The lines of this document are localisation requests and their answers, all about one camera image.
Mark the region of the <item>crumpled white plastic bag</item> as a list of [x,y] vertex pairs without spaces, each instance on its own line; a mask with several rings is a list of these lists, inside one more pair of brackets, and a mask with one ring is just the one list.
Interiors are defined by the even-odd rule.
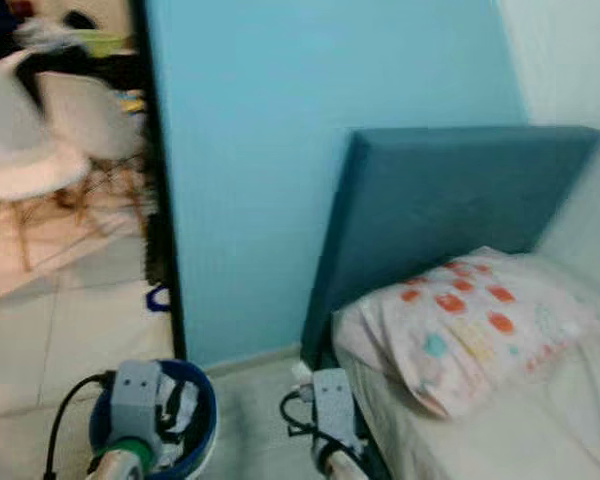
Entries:
[[155,398],[155,429],[157,429],[160,440],[157,465],[166,468],[178,462],[178,458],[184,454],[185,444],[189,443],[189,439],[194,435],[201,389],[198,384],[192,383],[192,381],[182,380],[186,383],[186,430],[184,431],[184,435],[182,435],[180,443],[166,444],[162,440],[162,379],[159,380],[157,398]]

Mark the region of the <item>grey clothes pile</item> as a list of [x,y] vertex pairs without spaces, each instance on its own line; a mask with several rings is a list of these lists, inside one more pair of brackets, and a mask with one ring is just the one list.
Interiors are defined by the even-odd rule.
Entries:
[[85,41],[75,29],[40,17],[24,20],[13,32],[17,44],[25,50],[56,52],[66,49],[86,49]]

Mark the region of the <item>green plastic basket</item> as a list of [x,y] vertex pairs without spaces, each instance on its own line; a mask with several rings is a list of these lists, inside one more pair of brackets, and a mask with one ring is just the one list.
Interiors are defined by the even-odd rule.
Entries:
[[90,58],[130,55],[130,40],[125,35],[116,35],[103,29],[73,29],[73,35]]

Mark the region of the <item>black foam floor mat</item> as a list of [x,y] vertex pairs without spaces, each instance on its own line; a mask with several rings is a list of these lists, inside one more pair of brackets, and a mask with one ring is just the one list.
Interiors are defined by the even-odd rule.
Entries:
[[145,280],[149,285],[167,283],[169,269],[169,233],[166,216],[153,212],[145,220]]

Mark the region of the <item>pink strawberry print pillow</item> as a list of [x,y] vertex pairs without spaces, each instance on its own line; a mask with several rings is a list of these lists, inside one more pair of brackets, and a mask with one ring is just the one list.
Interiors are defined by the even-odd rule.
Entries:
[[600,334],[600,310],[528,255],[483,247],[386,285],[333,319],[338,351],[459,419]]

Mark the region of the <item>blue plastic bucket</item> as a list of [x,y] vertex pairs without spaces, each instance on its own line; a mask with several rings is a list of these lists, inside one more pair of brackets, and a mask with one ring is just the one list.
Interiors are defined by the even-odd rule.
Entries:
[[[172,379],[192,381],[192,383],[199,385],[201,394],[194,435],[189,439],[189,443],[185,444],[184,454],[178,458],[177,463],[173,463],[172,466],[164,468],[162,471],[153,472],[153,474],[146,476],[145,480],[196,480],[196,477],[201,474],[210,457],[212,457],[214,448],[216,448],[219,420],[221,420],[216,393],[214,393],[208,376],[198,366],[190,364],[190,362],[176,360],[176,358],[157,358],[155,361],[159,362],[163,375]],[[113,387],[116,370],[105,372],[103,392]],[[100,444],[104,440],[103,431],[93,428],[94,422],[102,421],[103,417],[102,413],[96,411],[96,402],[93,411],[91,411],[89,422],[89,442],[94,451],[94,458],[89,467],[88,476],[91,467],[95,465],[95,454],[99,451]]]

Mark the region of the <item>black door frame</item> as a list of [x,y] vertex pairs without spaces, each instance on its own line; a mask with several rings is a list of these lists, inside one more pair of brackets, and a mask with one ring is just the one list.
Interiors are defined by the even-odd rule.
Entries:
[[166,147],[166,132],[164,118],[158,91],[157,67],[155,67],[152,27],[150,27],[149,1],[127,0],[131,13],[132,46],[140,63],[149,68],[149,77],[143,82],[143,100],[145,115],[143,134],[146,140],[144,166],[141,168],[145,187],[152,192],[153,212],[162,212],[166,216],[169,233],[169,301],[171,311],[169,330],[171,330],[172,355],[180,360],[189,360],[189,340],[184,317],[184,301],[182,301],[181,278],[178,273],[178,246],[175,232],[175,220],[172,218],[171,192],[169,192],[168,152]]

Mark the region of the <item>black table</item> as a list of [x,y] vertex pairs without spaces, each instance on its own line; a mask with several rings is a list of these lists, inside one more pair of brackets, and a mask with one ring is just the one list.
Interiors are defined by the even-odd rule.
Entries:
[[94,58],[88,50],[79,46],[53,52],[31,52],[17,65],[15,74],[36,105],[41,104],[38,76],[44,72],[94,77],[107,83],[113,90],[128,91],[141,90],[150,70],[140,63],[137,55]]

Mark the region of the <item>white shell chair wooden legs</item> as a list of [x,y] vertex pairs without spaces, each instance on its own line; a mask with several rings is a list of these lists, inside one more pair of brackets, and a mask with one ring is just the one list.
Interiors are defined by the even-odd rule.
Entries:
[[44,72],[36,79],[50,128],[85,155],[91,174],[99,175],[89,187],[120,188],[137,229],[148,233],[140,179],[146,140],[120,96],[95,77]]
[[88,174],[88,160],[50,133],[25,88],[0,68],[0,210],[13,215],[20,262],[32,270],[30,202],[70,189]]

